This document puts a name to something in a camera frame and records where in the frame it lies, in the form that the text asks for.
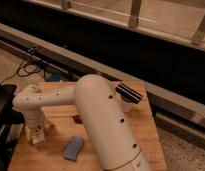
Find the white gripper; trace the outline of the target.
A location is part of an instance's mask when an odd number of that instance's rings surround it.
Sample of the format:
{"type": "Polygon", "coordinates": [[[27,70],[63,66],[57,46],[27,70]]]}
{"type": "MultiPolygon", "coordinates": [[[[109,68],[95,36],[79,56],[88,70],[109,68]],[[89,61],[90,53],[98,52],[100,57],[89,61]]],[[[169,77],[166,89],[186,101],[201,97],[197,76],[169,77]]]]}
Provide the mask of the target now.
{"type": "Polygon", "coordinates": [[[42,130],[45,136],[45,126],[44,126],[44,117],[40,116],[38,118],[25,118],[25,131],[26,131],[26,138],[30,144],[32,143],[32,135],[35,131],[42,130]]]}

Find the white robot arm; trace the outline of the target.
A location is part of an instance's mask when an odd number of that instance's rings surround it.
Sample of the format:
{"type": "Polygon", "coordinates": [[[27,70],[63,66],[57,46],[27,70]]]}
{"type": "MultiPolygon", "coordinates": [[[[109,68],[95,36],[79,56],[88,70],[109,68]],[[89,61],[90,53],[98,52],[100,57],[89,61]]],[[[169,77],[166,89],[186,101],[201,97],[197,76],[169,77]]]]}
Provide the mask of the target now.
{"type": "Polygon", "coordinates": [[[28,140],[37,144],[45,140],[41,108],[75,105],[103,170],[153,171],[115,98],[118,91],[106,78],[89,74],[73,86],[47,92],[29,85],[15,96],[13,106],[23,113],[28,140]]]}

